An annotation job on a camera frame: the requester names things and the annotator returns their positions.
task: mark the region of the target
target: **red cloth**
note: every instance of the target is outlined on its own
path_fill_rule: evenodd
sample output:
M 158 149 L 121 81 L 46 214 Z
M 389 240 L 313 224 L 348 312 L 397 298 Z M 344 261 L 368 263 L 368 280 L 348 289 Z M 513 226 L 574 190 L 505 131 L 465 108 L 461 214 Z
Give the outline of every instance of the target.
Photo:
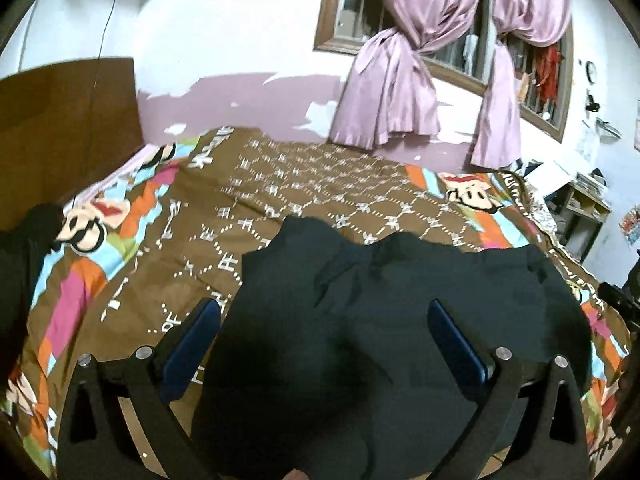
M 557 45 L 542 48 L 536 59 L 537 82 L 536 89 L 540 94 L 540 100 L 544 103 L 547 99 L 556 102 L 558 98 L 558 67 L 562 55 Z

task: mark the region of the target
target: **bedspread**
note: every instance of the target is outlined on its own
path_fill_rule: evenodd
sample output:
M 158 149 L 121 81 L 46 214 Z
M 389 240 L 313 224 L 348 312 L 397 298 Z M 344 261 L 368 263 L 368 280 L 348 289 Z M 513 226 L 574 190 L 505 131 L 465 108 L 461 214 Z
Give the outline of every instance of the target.
M 226 316 L 242 284 L 242 255 L 267 246 L 289 214 L 315 216 L 363 244 L 405 230 L 462 251 L 540 247 L 590 321 L 593 378 L 582 407 L 589 446 L 600 445 L 628 331 L 597 297 L 596 279 L 532 221 L 519 177 L 435 174 L 226 126 L 164 147 L 153 164 L 67 218 L 61 249 L 47 257 L 4 407 L 43 471 L 54 473 L 57 421 L 77 358 L 116 359 L 154 346 L 202 297 L 215 298 Z M 187 432 L 200 384 L 202 370 L 172 403 Z M 124 411 L 130 415 L 130 406 Z M 143 461 L 158 470 L 140 428 L 130 428 Z

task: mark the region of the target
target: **cartoon character print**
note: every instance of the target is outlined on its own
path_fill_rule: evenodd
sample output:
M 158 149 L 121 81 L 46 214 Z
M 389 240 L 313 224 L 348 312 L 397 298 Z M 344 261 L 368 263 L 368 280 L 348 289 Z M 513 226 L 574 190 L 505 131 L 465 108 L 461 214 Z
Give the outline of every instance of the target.
M 75 205 L 66 215 L 62 231 L 56 238 L 55 250 L 68 244 L 78 254 L 90 254 L 104 243 L 107 231 L 118 228 L 131 210 L 129 200 L 94 198 Z
M 458 202 L 476 211 L 494 214 L 504 205 L 490 196 L 488 182 L 480 180 L 476 175 L 454 175 L 439 173 L 438 176 L 446 184 L 446 197 L 449 202 Z
M 175 155 L 176 144 L 166 144 L 164 146 L 160 146 L 158 150 L 154 153 L 154 155 L 147 160 L 142 166 L 140 166 L 140 170 L 148 170 L 148 168 L 154 167 L 156 164 L 162 164 L 164 162 L 168 162 Z
M 34 405 L 38 402 L 38 398 L 18 365 L 14 367 L 14 370 L 9 375 L 9 389 L 6 393 L 6 399 L 9 403 L 18 406 L 27 415 L 33 415 Z

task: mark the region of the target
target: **paper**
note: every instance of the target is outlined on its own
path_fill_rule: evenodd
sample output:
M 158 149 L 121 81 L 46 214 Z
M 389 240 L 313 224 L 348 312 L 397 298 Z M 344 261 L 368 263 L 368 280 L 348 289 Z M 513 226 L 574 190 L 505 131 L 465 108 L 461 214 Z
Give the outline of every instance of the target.
M 578 152 L 587 162 L 587 165 L 592 168 L 596 162 L 596 155 L 600 147 L 600 136 L 584 121 L 582 122 L 581 133 L 575 151 Z
M 538 166 L 525 177 L 525 180 L 535 187 L 540 195 L 548 196 L 570 182 L 574 176 L 552 160 Z

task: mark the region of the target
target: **wooden headboard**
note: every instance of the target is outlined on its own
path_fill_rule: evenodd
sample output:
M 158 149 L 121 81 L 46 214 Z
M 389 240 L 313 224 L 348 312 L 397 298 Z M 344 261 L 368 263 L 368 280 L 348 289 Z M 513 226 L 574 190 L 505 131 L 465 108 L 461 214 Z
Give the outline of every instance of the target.
M 0 140 L 5 230 L 36 204 L 71 199 L 142 147 L 133 60 L 75 60 L 0 80 Z

